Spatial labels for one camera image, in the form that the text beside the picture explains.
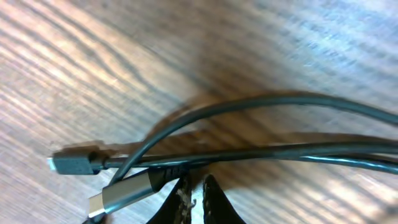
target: black wire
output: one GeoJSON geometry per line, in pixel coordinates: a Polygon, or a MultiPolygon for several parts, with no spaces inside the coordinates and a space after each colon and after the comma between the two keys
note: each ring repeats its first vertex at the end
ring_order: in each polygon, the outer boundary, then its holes
{"type": "Polygon", "coordinates": [[[300,93],[294,95],[267,95],[257,96],[253,98],[246,98],[243,100],[235,100],[217,105],[207,106],[205,108],[192,111],[186,115],[177,118],[164,129],[154,133],[142,142],[142,145],[134,154],[131,154],[124,164],[116,171],[110,181],[110,185],[120,181],[127,174],[129,169],[137,164],[139,159],[156,143],[167,137],[174,131],[192,123],[199,119],[209,118],[214,115],[228,113],[232,111],[244,110],[249,108],[257,108],[260,106],[274,106],[274,105],[313,105],[313,106],[327,106],[338,110],[344,110],[369,116],[370,118],[378,119],[380,121],[398,125],[398,116],[385,111],[381,111],[370,106],[355,103],[342,98],[335,98],[332,96],[325,96],[313,93],[300,93]]]}
{"type": "MultiPolygon", "coordinates": [[[[170,167],[185,165],[188,168],[205,166],[214,162],[236,161],[243,159],[283,159],[291,161],[321,162],[343,166],[359,167],[398,174],[398,160],[391,157],[364,153],[398,154],[396,142],[324,142],[306,143],[286,146],[256,147],[254,149],[222,150],[198,154],[177,154],[167,156],[143,157],[134,167],[170,167]],[[334,155],[339,152],[362,153],[334,155]]],[[[109,158],[104,168],[119,168],[126,157],[109,158]]]]}

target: wooden surface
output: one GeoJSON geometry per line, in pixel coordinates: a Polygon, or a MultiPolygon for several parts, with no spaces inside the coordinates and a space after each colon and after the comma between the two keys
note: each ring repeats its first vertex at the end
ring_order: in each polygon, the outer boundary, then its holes
{"type": "MultiPolygon", "coordinates": [[[[114,170],[57,175],[45,163],[52,151],[87,141],[129,149],[204,105],[305,90],[397,112],[397,10],[388,0],[1,1],[0,223],[81,223],[114,170]]],[[[217,116],[179,133],[151,153],[329,138],[316,133],[398,138],[370,119],[299,106],[217,116]]],[[[383,223],[398,209],[389,174],[278,161],[208,171],[247,223],[383,223]]],[[[111,223],[145,223],[171,188],[111,223]]]]}

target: brown wood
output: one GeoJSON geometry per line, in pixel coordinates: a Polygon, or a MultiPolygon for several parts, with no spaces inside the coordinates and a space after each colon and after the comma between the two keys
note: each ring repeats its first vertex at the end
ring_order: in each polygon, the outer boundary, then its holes
{"type": "MultiPolygon", "coordinates": [[[[397,112],[397,10],[389,0],[3,1],[0,223],[81,223],[87,198],[114,171],[57,175],[45,163],[52,151],[94,140],[126,149],[204,105],[304,90],[397,112]]],[[[370,119],[299,106],[217,116],[179,133],[151,153],[329,137],[316,133],[398,137],[370,119]]],[[[390,174],[278,161],[208,170],[248,223],[382,223],[397,213],[390,174]]],[[[112,223],[145,223],[171,188],[112,223]]]]}

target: black cable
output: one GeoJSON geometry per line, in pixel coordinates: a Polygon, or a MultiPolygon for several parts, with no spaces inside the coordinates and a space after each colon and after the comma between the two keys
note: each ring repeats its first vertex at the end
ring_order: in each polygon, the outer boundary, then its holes
{"type": "MultiPolygon", "coordinates": [[[[398,154],[396,142],[324,142],[306,143],[286,146],[257,147],[254,149],[234,149],[197,154],[177,154],[167,156],[143,157],[134,167],[170,167],[185,165],[188,168],[205,166],[214,162],[236,161],[242,159],[282,159],[291,161],[320,162],[343,166],[359,167],[398,174],[397,159],[365,153],[398,154]],[[288,157],[275,156],[274,153],[288,152],[288,157]],[[311,153],[310,156],[296,157],[296,153],[311,153]]],[[[104,162],[104,168],[119,168],[126,157],[109,158],[104,162]]]]}
{"type": "Polygon", "coordinates": [[[154,133],[142,142],[142,145],[134,154],[131,154],[124,164],[116,171],[110,181],[110,185],[120,181],[127,174],[129,169],[136,164],[139,159],[156,143],[167,137],[174,131],[192,123],[199,119],[209,118],[214,115],[228,113],[232,111],[244,110],[249,108],[257,108],[260,106],[274,106],[274,105],[313,105],[326,106],[338,110],[349,111],[353,113],[369,116],[370,118],[378,119],[380,121],[398,125],[398,116],[392,113],[381,111],[370,106],[355,103],[342,98],[335,98],[332,96],[325,96],[313,93],[300,93],[294,95],[267,95],[257,96],[253,98],[246,98],[243,100],[235,100],[217,105],[207,106],[205,108],[192,111],[186,115],[177,118],[164,129],[154,133]]]}

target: wood grain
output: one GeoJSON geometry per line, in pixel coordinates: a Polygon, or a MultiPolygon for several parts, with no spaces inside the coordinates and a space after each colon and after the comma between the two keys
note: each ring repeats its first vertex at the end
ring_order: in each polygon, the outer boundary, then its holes
{"type": "MultiPolygon", "coordinates": [[[[398,112],[397,10],[389,0],[2,1],[0,223],[80,223],[114,170],[57,175],[45,163],[52,151],[92,141],[129,149],[205,105],[302,90],[398,112]]],[[[317,133],[398,138],[353,114],[280,106],[197,122],[151,153],[330,137],[317,133]]],[[[247,223],[383,223],[398,212],[389,174],[279,161],[208,172],[247,223]]],[[[171,188],[111,223],[145,223],[171,188]]]]}

